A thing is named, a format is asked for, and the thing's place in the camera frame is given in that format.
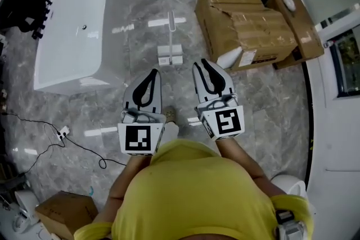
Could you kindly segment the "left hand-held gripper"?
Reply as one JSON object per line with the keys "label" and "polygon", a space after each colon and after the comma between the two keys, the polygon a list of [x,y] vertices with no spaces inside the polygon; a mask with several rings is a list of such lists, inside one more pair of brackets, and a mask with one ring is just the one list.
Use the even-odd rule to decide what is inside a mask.
{"label": "left hand-held gripper", "polygon": [[118,124],[122,153],[152,156],[157,152],[166,121],[163,114],[157,114],[161,112],[161,102],[161,75],[157,69],[130,83],[123,98],[126,109]]}

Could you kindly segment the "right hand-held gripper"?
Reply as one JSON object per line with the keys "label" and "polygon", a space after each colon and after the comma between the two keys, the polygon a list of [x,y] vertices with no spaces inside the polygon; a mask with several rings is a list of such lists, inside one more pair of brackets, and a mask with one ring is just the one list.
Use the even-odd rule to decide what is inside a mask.
{"label": "right hand-held gripper", "polygon": [[210,139],[234,138],[244,133],[244,109],[237,103],[232,78],[216,63],[204,58],[201,63],[208,78],[195,62],[192,74],[200,102],[195,111]]}

